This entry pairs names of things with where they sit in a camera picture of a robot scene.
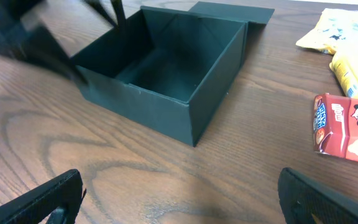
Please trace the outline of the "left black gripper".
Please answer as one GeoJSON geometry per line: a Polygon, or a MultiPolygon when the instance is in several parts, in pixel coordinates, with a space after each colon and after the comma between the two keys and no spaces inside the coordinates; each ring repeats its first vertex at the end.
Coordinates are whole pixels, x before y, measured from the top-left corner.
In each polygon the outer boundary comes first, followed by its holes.
{"type": "MultiPolygon", "coordinates": [[[[0,55],[45,68],[80,85],[86,78],[42,23],[26,29],[21,19],[43,0],[0,0],[0,55]]],[[[106,22],[116,27],[100,0],[84,0],[106,22]]]]}

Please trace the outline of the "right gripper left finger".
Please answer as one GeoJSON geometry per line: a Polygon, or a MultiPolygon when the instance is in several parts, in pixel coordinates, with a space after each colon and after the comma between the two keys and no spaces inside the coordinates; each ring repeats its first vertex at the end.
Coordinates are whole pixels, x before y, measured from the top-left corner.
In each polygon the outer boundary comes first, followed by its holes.
{"type": "Polygon", "coordinates": [[[86,195],[80,172],[70,169],[0,206],[0,223],[74,224],[86,195]]]}

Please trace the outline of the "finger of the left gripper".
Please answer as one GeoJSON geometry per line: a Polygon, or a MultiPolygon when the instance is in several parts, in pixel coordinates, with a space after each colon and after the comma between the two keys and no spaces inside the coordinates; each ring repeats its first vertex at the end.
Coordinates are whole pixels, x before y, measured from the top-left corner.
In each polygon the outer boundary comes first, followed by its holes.
{"type": "Polygon", "coordinates": [[[126,16],[122,5],[122,0],[111,0],[111,4],[116,15],[118,28],[125,28],[126,16]]]}

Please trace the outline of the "yellow sunflower seed bag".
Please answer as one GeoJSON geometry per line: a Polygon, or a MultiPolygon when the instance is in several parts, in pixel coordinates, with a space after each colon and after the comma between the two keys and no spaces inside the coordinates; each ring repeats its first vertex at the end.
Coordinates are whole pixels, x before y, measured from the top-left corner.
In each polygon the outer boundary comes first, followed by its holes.
{"type": "Polygon", "coordinates": [[[358,11],[326,8],[315,27],[296,46],[334,55],[341,47],[358,44],[358,11]]]}

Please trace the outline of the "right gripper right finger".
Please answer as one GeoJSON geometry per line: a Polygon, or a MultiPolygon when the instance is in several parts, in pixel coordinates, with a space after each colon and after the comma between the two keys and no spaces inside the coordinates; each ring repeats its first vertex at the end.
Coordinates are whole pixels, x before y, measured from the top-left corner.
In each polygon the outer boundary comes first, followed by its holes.
{"type": "Polygon", "coordinates": [[[278,196],[287,223],[358,223],[358,203],[286,167],[278,178],[278,196]]]}

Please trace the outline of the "red Hello Panda box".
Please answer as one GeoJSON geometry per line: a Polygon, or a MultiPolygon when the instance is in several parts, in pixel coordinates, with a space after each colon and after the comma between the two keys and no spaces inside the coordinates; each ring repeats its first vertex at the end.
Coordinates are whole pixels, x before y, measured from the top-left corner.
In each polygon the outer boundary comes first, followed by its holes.
{"type": "Polygon", "coordinates": [[[312,125],[315,152],[358,162],[358,99],[315,96],[312,125]]]}

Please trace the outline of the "black gift box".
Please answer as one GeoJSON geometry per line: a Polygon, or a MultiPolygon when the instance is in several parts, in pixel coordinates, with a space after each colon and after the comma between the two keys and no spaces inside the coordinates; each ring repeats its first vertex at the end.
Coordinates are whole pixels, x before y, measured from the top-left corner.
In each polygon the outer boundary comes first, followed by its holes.
{"type": "Polygon", "coordinates": [[[88,101],[195,146],[243,66],[271,8],[198,2],[142,6],[72,56],[88,101]]]}

